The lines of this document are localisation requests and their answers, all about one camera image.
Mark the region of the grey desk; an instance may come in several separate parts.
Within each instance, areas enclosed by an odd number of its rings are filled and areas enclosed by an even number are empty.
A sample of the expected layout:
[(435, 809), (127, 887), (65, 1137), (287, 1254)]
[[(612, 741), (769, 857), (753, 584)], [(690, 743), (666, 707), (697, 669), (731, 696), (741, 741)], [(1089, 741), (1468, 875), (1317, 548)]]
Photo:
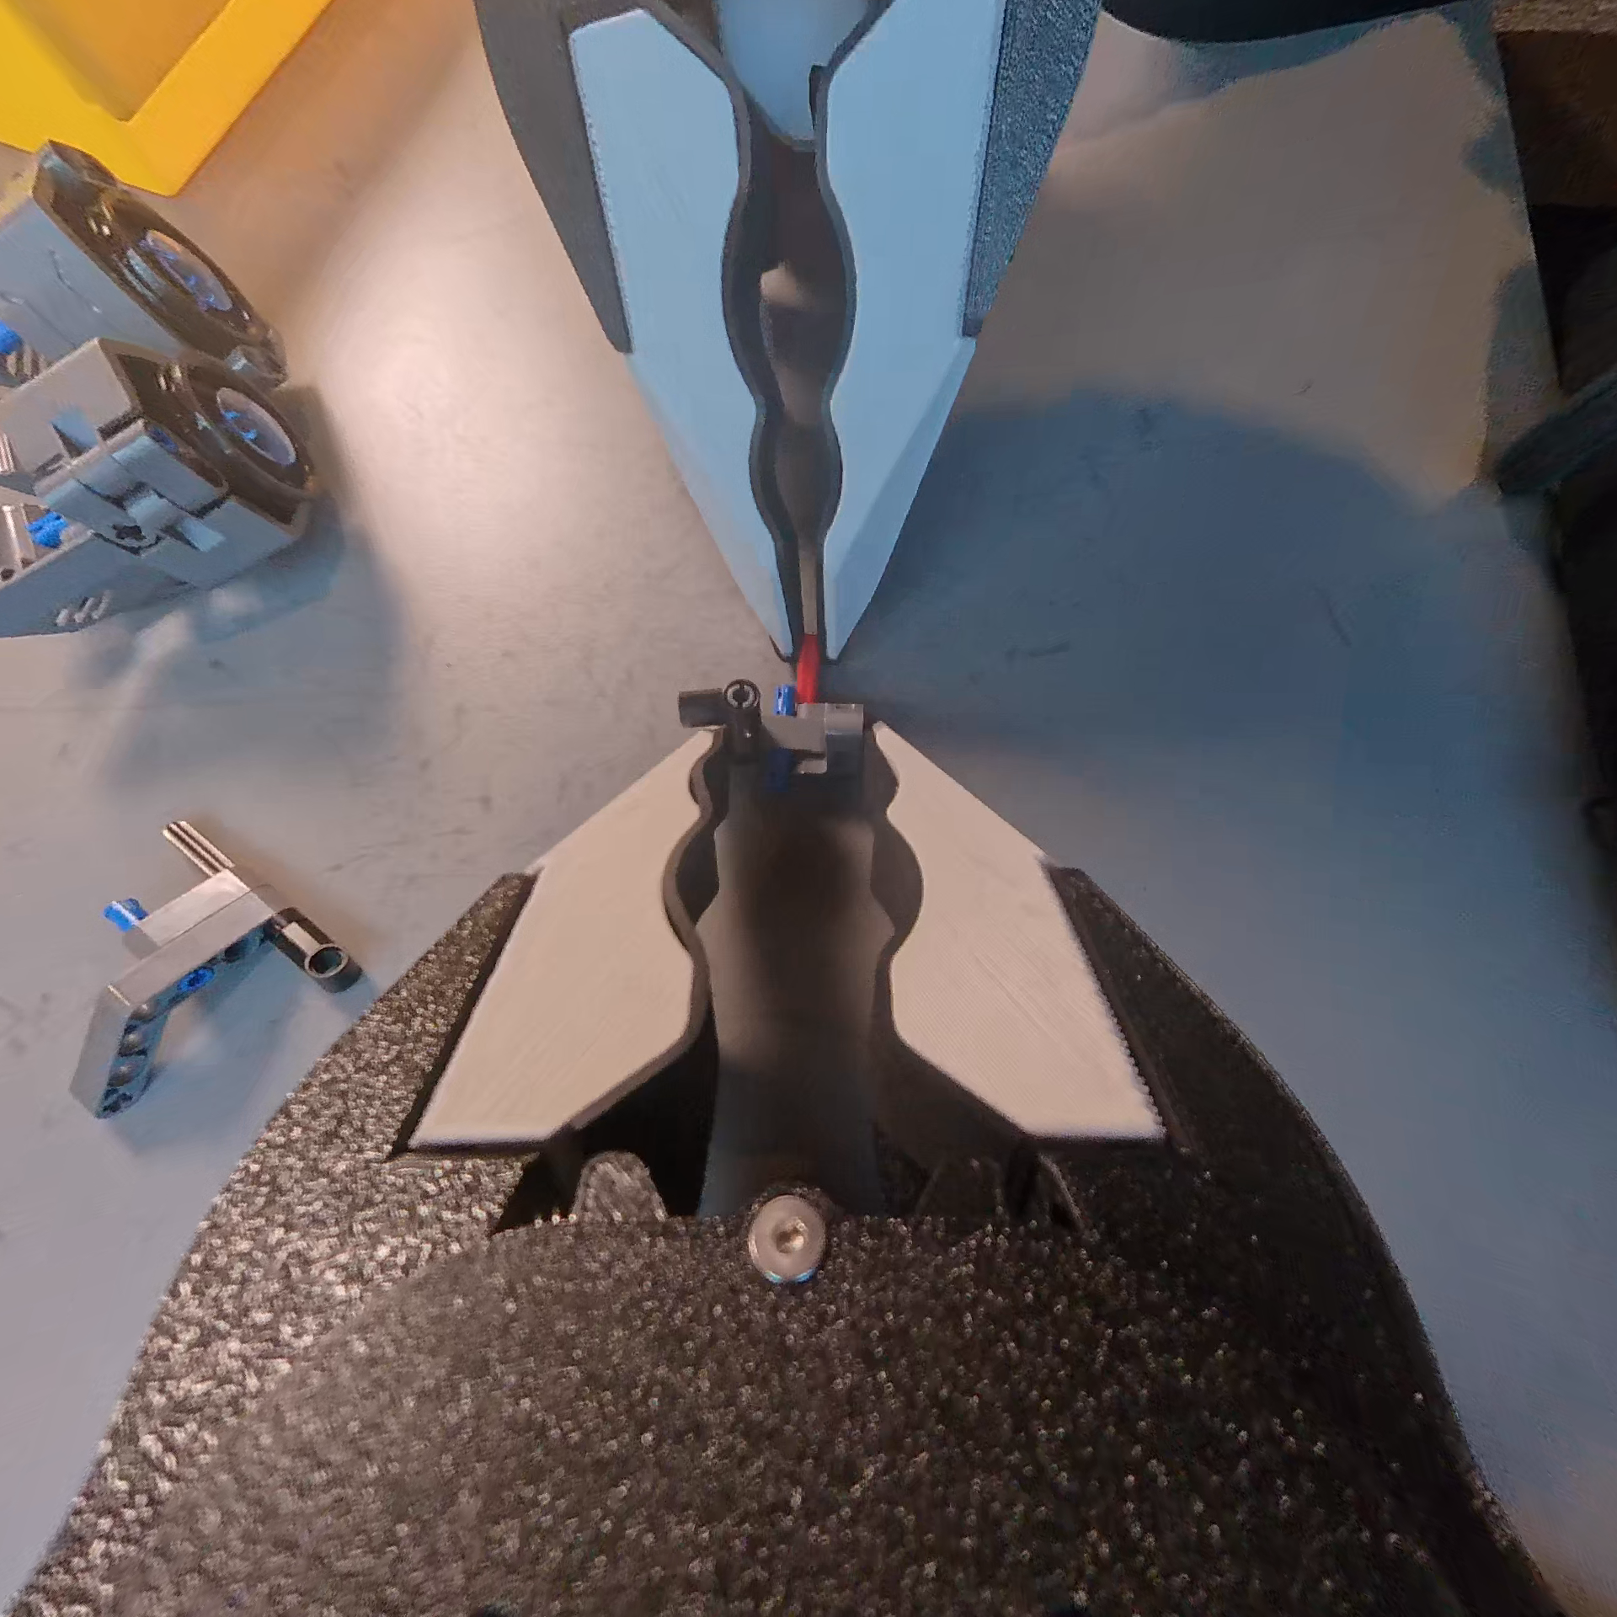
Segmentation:
[[(1254, 45), (1099, 22), (837, 669), (1087, 870), (1370, 1201), (1489, 1483), (1614, 1610), (1614, 947), (1563, 614), (1481, 457), (1542, 395), (1484, 1)], [(170, 213), (280, 323), (332, 507), (3, 641), (3, 1599), (194, 1222), (363, 1012), (272, 959), (114, 1121), (99, 919), (194, 818), (385, 987), (777, 659), (601, 336), (465, 1), (336, 1)]]

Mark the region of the grey twin engine toy assembly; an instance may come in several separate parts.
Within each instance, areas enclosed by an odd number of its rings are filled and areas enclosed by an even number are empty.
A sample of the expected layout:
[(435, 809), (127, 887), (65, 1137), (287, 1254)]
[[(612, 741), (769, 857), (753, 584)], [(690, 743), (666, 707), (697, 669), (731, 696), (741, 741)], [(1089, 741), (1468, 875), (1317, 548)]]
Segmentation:
[(284, 348), (227, 270), (97, 158), (3, 190), (3, 635), (211, 588), (305, 534)]

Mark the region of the large yellow storage bin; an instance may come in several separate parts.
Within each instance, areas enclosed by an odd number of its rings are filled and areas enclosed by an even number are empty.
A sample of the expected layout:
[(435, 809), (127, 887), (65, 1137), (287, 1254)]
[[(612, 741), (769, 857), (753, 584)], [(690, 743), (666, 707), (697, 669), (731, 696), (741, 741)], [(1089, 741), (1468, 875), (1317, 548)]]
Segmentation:
[(325, 1), (3, 1), (3, 144), (180, 193)]

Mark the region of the grey angular connector piece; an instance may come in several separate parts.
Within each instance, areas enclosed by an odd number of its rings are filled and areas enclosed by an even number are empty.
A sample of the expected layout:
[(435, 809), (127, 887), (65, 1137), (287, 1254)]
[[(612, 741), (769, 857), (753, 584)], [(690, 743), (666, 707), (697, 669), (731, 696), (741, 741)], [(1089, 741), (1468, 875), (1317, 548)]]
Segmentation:
[(794, 715), (788, 750), (796, 777), (855, 777), (863, 761), (863, 707), (801, 704)]

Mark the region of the grey beam with black axle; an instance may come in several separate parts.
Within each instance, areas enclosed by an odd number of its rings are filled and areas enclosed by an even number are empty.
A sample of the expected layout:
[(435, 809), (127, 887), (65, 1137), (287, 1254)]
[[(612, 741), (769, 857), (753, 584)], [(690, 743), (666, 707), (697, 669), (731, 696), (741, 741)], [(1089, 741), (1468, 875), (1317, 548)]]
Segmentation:
[(192, 822), (170, 819), (162, 836), (200, 870), (200, 882), (152, 912), (136, 900), (103, 909), (132, 951), (132, 963), (95, 1000), (71, 1082), (91, 1116), (114, 1116), (136, 1102), (152, 1082), (173, 1007), (252, 961), (260, 947), (277, 947), (325, 992), (344, 992), (360, 977), (351, 951)]

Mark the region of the person's right forearm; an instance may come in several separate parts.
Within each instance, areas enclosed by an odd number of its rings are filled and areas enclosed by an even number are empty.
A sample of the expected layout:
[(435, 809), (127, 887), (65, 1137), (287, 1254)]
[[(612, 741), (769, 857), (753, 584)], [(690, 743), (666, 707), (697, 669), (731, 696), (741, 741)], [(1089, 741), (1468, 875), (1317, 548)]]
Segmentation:
[(1299, 37), (1442, 5), (1447, 1), (1099, 1), (1099, 10), (1152, 37), (1212, 45)]

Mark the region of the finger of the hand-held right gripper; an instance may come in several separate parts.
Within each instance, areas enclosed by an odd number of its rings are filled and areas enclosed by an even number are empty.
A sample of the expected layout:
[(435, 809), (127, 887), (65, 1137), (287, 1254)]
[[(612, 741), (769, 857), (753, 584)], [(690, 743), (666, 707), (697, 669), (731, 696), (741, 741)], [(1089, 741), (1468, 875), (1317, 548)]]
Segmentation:
[(771, 469), (786, 409), (758, 291), (769, 124), (734, 64), (666, 1), (572, 24), (567, 50), (627, 366), (738, 591), (788, 655), (796, 560)]
[(976, 338), (964, 333), (1003, 1), (887, 1), (821, 92), (821, 175), (854, 315), (829, 420), (824, 650), (840, 656), (890, 560)]

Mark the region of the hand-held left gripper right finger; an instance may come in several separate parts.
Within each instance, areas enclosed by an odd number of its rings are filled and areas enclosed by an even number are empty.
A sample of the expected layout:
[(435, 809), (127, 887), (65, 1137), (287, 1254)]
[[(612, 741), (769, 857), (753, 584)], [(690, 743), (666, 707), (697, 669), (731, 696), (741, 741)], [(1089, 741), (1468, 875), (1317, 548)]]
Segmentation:
[(1042, 849), (890, 724), (886, 819), (917, 870), (887, 963), (900, 1044), (1034, 1141), (1165, 1137)]

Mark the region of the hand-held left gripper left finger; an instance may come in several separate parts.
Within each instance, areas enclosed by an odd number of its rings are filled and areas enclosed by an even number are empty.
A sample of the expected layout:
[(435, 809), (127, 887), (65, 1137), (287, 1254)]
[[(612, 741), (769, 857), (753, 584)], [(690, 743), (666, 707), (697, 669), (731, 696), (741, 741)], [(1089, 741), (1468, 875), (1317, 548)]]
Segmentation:
[(553, 1141), (692, 1046), (708, 1011), (697, 919), (716, 895), (726, 787), (726, 741), (695, 730), (530, 864), (413, 1151)]

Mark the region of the black connector with blue pins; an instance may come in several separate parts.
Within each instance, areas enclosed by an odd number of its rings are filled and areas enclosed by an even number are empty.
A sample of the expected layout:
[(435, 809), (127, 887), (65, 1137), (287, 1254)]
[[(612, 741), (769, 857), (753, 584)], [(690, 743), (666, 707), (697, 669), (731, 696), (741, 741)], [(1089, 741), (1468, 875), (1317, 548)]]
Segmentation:
[(786, 792), (796, 768), (794, 750), (777, 735), (777, 719), (796, 719), (796, 686), (777, 685), (771, 697), (749, 678), (722, 686), (688, 686), (677, 696), (685, 727), (714, 727), (727, 765), (756, 765), (760, 787)]

